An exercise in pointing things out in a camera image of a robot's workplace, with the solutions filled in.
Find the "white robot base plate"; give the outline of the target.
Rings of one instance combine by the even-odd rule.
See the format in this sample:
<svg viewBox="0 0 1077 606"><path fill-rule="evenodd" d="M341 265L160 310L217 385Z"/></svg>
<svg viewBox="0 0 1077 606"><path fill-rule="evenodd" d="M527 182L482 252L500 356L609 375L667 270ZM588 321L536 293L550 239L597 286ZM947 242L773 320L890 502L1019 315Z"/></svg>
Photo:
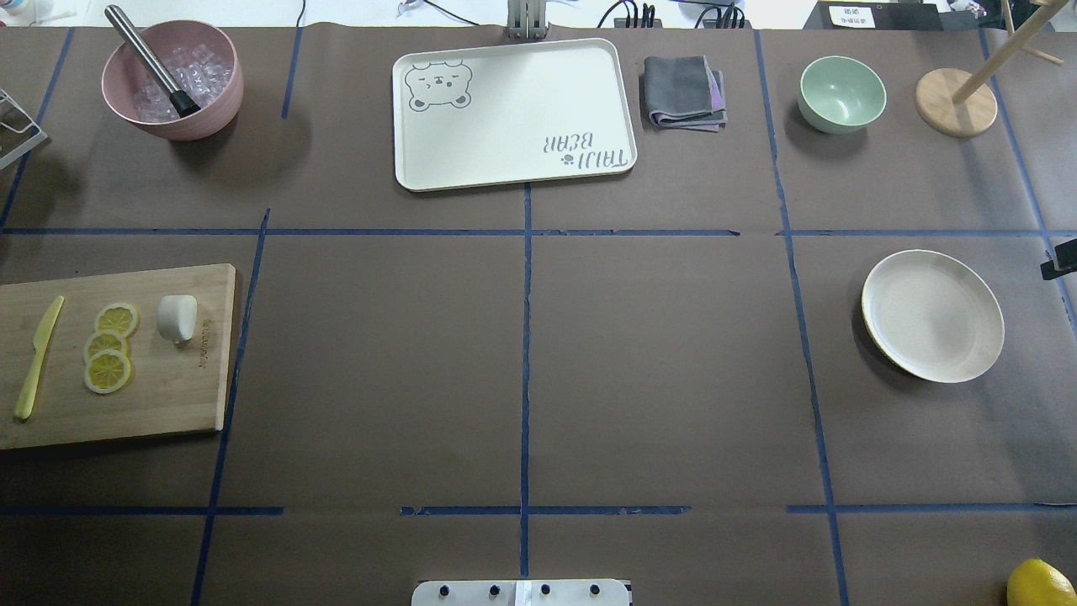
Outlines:
<svg viewBox="0 0 1077 606"><path fill-rule="evenodd" d="M632 605L629 582L612 578L431 580L411 605Z"/></svg>

